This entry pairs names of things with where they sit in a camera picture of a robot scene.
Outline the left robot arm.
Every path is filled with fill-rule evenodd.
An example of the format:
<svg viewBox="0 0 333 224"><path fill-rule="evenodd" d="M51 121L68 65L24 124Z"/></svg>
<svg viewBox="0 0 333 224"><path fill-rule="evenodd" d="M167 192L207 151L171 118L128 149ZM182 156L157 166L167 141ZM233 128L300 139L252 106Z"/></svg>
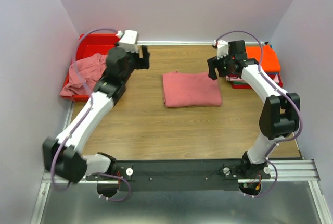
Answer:
<svg viewBox="0 0 333 224"><path fill-rule="evenodd" d="M132 72L150 67L147 47L143 45L141 50L141 53L135 53L121 46L112 48L106 58L106 69L84 108L55 139L47 138L43 142L44 168L52 176L78 183L84 176L114 168L113 157L102 153L83 157L82 151L99 122L124 94Z"/></svg>

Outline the crumpled pink t-shirt in bin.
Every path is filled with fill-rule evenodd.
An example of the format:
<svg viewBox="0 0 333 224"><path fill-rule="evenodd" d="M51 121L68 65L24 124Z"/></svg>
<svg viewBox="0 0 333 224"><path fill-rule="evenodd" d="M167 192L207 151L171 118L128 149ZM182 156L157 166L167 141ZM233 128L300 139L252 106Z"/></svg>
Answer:
<svg viewBox="0 0 333 224"><path fill-rule="evenodd" d="M96 53L76 61L69 67L68 83L62 88L60 96L87 95L84 85L91 92L96 82L101 78L106 69L108 55Z"/></svg>

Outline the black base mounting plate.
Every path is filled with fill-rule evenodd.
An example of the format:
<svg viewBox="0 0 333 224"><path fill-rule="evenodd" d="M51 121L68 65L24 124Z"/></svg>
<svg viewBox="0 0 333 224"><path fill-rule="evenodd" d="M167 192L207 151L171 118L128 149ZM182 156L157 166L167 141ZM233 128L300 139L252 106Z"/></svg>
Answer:
<svg viewBox="0 0 333 224"><path fill-rule="evenodd" d="M241 159L119 160L114 171L126 182L120 191L237 191L242 182L269 179L262 165Z"/></svg>

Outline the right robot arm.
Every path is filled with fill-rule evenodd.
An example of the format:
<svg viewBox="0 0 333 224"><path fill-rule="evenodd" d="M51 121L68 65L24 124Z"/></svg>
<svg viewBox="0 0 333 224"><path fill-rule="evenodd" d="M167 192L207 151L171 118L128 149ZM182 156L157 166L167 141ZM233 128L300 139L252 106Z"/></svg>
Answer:
<svg viewBox="0 0 333 224"><path fill-rule="evenodd" d="M216 40L213 47L217 54L207 60L209 78L216 80L235 74L247 82L263 102L260 134L254 145L243 154L239 166L242 176L250 178L263 171L277 144L301 129L300 97L282 89L264 72L260 62L248 58L243 40Z"/></svg>

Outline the green folded t-shirt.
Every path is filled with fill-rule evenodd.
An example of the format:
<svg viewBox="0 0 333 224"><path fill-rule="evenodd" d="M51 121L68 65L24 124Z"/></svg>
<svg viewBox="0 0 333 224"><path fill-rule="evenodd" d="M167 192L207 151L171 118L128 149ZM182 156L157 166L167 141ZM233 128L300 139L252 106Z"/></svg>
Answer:
<svg viewBox="0 0 333 224"><path fill-rule="evenodd" d="M232 82L232 86L234 87L246 87L247 84L246 83L243 83L243 82Z"/></svg>

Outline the orange folded t-shirt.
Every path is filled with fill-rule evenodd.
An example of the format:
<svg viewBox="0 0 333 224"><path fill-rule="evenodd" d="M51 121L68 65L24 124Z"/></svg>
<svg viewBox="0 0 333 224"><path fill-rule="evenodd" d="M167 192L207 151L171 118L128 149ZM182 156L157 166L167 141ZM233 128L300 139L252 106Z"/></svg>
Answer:
<svg viewBox="0 0 333 224"><path fill-rule="evenodd" d="M259 46L246 45L246 53L249 59L254 58L258 62L260 61L261 49ZM280 72L277 55L269 45L263 45L263 61L261 66L266 73Z"/></svg>

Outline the red plastic bin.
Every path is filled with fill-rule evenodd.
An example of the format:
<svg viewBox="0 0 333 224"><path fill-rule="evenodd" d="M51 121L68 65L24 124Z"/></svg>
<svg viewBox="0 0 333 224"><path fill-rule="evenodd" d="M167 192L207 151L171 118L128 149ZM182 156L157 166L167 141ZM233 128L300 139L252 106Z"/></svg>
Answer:
<svg viewBox="0 0 333 224"><path fill-rule="evenodd" d="M91 34L81 42L78 50L76 51L75 61L93 56L96 53L108 55L109 50L115 47L115 43L118 40L119 39L115 34ZM65 78L63 87L68 83L68 73ZM89 99L89 94L62 97L75 102L86 102Z"/></svg>

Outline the salmon pink t-shirt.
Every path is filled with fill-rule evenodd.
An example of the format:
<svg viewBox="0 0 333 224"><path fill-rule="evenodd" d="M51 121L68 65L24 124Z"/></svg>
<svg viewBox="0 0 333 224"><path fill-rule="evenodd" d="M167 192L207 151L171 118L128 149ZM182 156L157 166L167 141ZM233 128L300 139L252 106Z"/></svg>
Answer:
<svg viewBox="0 0 333 224"><path fill-rule="evenodd" d="M221 106L219 84L207 72L172 71L162 75L164 104L168 108Z"/></svg>

